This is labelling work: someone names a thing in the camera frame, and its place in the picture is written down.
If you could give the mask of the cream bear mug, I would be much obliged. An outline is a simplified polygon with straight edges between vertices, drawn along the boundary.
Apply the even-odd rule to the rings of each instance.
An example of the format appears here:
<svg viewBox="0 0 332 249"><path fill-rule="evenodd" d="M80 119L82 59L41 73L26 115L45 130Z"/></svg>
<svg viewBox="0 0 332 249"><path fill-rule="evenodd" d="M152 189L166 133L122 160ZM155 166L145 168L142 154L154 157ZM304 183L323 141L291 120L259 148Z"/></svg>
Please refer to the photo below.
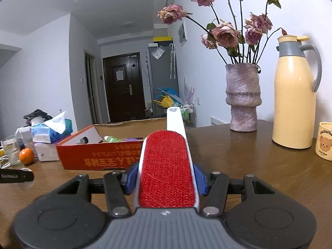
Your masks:
<svg viewBox="0 0 332 249"><path fill-rule="evenodd" d="M315 152L319 157L332 161L332 123L319 123Z"/></svg>

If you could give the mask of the textured pink ceramic vase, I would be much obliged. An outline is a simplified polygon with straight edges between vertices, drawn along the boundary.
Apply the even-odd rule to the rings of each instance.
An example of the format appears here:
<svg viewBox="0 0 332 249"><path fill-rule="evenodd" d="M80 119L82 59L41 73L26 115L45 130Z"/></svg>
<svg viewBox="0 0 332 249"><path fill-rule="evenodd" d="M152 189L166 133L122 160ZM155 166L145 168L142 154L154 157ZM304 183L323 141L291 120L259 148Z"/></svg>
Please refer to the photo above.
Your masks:
<svg viewBox="0 0 332 249"><path fill-rule="evenodd" d="M236 132L257 130L257 106L262 104L258 65L226 65L226 104L231 106L230 129Z"/></svg>

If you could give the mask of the dark entrance door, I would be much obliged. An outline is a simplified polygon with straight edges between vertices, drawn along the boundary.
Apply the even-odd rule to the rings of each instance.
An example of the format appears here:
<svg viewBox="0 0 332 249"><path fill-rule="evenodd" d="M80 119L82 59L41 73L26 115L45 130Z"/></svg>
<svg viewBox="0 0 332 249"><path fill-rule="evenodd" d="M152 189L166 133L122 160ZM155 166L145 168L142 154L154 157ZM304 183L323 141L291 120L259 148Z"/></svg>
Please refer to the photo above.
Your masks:
<svg viewBox="0 0 332 249"><path fill-rule="evenodd" d="M145 117L139 53L103 59L107 107L111 123Z"/></svg>

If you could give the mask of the white electrical panel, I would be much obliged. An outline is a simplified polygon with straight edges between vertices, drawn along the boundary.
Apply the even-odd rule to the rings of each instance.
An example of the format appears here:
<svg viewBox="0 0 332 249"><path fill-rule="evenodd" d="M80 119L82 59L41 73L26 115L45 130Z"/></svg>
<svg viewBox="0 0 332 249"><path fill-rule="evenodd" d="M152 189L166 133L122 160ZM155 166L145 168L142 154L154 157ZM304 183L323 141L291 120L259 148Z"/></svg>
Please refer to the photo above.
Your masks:
<svg viewBox="0 0 332 249"><path fill-rule="evenodd" d="M187 32L186 32L186 25L185 21L182 20L181 25L178 29L178 37L179 37L179 43L181 46L183 46L187 42Z"/></svg>

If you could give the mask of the purple tissue pack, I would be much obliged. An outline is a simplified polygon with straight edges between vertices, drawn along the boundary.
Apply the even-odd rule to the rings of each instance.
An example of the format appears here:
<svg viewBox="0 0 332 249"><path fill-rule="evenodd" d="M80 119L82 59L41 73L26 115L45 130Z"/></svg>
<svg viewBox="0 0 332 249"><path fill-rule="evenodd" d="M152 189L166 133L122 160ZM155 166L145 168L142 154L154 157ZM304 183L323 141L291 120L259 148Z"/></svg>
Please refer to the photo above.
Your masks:
<svg viewBox="0 0 332 249"><path fill-rule="evenodd" d="M40 162L52 162L60 160L56 144L34 143L34 147Z"/></svg>

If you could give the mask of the clear drinking glass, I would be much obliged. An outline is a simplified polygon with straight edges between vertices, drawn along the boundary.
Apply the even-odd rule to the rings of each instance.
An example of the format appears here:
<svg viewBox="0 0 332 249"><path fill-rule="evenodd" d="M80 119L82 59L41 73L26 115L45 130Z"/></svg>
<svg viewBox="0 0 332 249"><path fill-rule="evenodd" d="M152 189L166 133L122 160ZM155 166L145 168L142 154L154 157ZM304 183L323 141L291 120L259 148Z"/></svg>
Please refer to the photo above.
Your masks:
<svg viewBox="0 0 332 249"><path fill-rule="evenodd" d="M1 145L11 166L21 164L19 159L20 146L14 135L1 140Z"/></svg>

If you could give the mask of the red white lint brush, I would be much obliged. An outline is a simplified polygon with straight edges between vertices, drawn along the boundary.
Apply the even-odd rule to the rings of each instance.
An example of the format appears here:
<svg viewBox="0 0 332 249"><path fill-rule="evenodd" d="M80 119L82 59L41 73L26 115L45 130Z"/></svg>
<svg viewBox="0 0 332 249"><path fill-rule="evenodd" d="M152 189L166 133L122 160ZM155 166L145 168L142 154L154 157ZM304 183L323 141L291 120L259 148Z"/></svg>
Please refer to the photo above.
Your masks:
<svg viewBox="0 0 332 249"><path fill-rule="evenodd" d="M195 208L200 204L181 109L169 107L167 128L142 145L133 204L136 208Z"/></svg>

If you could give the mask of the grey refrigerator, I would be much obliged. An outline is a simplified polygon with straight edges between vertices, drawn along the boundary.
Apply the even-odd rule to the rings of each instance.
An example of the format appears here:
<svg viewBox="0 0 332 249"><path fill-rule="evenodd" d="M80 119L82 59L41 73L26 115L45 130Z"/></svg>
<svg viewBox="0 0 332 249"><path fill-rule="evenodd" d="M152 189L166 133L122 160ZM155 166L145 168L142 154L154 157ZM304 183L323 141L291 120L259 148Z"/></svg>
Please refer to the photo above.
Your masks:
<svg viewBox="0 0 332 249"><path fill-rule="evenodd" d="M164 109L155 100L161 100L163 88L170 88L179 95L175 54L169 46L147 47L148 74L153 116L163 115Z"/></svg>

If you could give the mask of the metal trolley with bottles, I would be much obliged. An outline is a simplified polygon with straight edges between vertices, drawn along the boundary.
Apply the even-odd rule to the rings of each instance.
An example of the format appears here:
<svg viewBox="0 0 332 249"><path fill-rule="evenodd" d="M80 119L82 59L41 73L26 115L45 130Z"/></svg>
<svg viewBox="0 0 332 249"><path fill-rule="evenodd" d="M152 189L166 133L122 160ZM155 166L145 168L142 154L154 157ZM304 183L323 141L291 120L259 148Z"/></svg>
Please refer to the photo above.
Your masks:
<svg viewBox="0 0 332 249"><path fill-rule="evenodd" d="M196 118L194 104L184 104L180 107L180 109L185 128L195 128Z"/></svg>

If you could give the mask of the yellow box on refrigerator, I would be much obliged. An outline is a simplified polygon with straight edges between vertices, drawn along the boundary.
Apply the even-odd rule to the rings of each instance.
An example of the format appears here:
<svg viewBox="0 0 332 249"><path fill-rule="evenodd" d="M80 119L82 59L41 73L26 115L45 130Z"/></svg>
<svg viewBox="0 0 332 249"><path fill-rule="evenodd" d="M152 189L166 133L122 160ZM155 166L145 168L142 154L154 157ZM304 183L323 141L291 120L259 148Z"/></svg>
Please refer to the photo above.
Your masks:
<svg viewBox="0 0 332 249"><path fill-rule="evenodd" d="M154 37L154 42L166 42L166 41L173 41L172 37Z"/></svg>

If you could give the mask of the cream thermos jug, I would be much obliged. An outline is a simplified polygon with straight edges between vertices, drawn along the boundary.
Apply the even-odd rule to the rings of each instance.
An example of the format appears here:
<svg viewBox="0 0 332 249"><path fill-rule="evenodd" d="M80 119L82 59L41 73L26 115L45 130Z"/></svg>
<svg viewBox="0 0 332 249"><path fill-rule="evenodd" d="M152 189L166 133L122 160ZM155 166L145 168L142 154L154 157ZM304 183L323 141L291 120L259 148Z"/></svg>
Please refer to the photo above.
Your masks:
<svg viewBox="0 0 332 249"><path fill-rule="evenodd" d="M322 76L319 50L303 44L308 36L282 35L278 38L275 73L275 107L272 140L292 149L312 146L316 92Z"/></svg>

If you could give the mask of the purple ridged jar lid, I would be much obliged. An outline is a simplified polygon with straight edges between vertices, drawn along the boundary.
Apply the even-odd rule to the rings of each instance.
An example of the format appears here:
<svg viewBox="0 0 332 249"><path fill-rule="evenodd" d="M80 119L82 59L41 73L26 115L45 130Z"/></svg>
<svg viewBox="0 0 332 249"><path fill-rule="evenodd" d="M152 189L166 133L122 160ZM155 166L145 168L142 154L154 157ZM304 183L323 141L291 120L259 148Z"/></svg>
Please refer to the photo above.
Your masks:
<svg viewBox="0 0 332 249"><path fill-rule="evenodd" d="M141 141L144 140L144 138L125 138L122 139L123 142L133 142L133 141Z"/></svg>

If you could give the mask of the orange fruit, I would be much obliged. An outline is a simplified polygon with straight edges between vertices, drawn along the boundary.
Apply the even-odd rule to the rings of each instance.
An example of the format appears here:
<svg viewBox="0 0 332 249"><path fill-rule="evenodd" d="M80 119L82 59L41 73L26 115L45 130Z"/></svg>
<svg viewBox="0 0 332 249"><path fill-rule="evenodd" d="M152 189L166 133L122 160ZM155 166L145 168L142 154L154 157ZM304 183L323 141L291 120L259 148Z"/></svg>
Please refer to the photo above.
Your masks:
<svg viewBox="0 0 332 249"><path fill-rule="evenodd" d="M30 148L22 149L18 155L20 162L24 165L30 165L34 162L34 152Z"/></svg>

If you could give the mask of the green white bottle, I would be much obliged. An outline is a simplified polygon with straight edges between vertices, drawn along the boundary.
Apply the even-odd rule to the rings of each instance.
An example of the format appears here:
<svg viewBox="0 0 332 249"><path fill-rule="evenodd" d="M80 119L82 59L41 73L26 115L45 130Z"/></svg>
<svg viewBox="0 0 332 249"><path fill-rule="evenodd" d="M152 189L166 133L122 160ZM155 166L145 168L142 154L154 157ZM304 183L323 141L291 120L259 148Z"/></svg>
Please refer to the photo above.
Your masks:
<svg viewBox="0 0 332 249"><path fill-rule="evenodd" d="M114 136L109 136L109 135L104 136L104 141L108 142L108 143L119 143L119 142L123 142L122 139L116 138Z"/></svg>

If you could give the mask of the orange white cardboard box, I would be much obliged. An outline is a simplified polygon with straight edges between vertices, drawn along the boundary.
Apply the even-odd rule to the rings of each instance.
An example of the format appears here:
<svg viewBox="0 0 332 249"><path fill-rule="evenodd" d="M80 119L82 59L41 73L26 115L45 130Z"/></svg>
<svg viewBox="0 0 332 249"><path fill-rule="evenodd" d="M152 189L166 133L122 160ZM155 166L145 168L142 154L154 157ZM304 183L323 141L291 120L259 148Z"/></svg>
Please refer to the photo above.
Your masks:
<svg viewBox="0 0 332 249"><path fill-rule="evenodd" d="M165 117L90 125L58 142L56 148L67 170L127 169L140 159L144 140L108 143L104 136L145 139L155 131L165 130L166 125Z"/></svg>

